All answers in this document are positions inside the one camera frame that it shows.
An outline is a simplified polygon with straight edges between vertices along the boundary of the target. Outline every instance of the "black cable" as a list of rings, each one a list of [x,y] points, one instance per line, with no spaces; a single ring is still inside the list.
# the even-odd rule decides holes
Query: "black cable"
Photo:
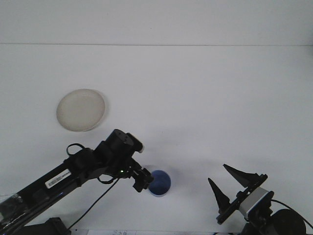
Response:
[[[102,181],[102,180],[100,180],[100,177],[97,178],[97,180],[98,180],[100,183],[104,184],[104,185],[112,184],[115,179],[116,179],[116,178],[112,178],[112,179],[110,179],[110,180],[108,180],[108,181]]]
[[[93,206],[101,199],[104,197],[104,195],[106,195],[111,188],[113,188],[114,185],[116,185],[116,183],[119,181],[119,179],[117,179],[114,184],[112,184],[93,204],[91,207],[89,207],[89,209],[79,218],[77,219],[71,226],[69,226],[69,228],[67,229],[66,232],[68,232],[75,224],[77,224],[92,208]]]
[[[84,149],[85,148],[85,146],[83,146],[82,144],[80,144],[80,143],[72,143],[72,144],[70,144],[68,147],[67,147],[67,154],[69,155],[69,156],[73,156],[73,155],[75,155],[75,154],[71,154],[71,153],[69,153],[69,151],[68,151],[68,149],[70,148],[70,147],[72,147],[72,146],[78,146],[78,147],[81,147],[82,149]]]
[[[289,210],[292,210],[293,212],[296,212],[294,209],[292,209],[290,206],[286,205],[285,203],[282,203],[282,202],[277,201],[277,200],[274,200],[274,199],[272,199],[271,201],[272,201],[272,202],[279,203],[279,204],[281,204],[281,205],[287,207]],[[303,216],[300,215],[298,212],[296,212],[296,213],[313,229],[312,224],[310,224],[310,223],[309,223],[305,218],[303,218]]]

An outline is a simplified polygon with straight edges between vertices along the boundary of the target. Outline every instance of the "white plate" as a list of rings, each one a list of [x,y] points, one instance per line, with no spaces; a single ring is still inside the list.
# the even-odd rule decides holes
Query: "white plate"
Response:
[[[104,115],[104,107],[103,97],[97,91],[75,90],[60,101],[57,119],[70,131],[87,131],[100,123]]]

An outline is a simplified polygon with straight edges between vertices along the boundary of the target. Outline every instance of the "blue cup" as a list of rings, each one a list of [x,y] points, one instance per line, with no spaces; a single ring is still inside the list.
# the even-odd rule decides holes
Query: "blue cup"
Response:
[[[171,187],[170,176],[163,170],[155,170],[151,175],[154,178],[148,186],[151,194],[156,197],[161,197],[166,194]]]

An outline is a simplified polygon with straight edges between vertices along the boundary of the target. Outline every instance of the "white wall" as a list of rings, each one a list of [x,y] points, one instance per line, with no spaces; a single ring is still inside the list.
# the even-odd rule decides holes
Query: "white wall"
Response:
[[[310,0],[3,0],[1,43],[313,45]]]

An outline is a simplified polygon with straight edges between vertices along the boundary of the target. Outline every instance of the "white label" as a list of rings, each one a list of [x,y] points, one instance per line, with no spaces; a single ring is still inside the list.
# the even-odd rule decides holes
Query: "white label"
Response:
[[[65,179],[66,177],[70,175],[71,175],[70,171],[66,169],[65,171],[61,172],[57,176],[53,177],[51,180],[48,180],[47,182],[45,182],[45,185],[47,186],[47,188],[52,188],[57,183],[61,182],[63,179]]]

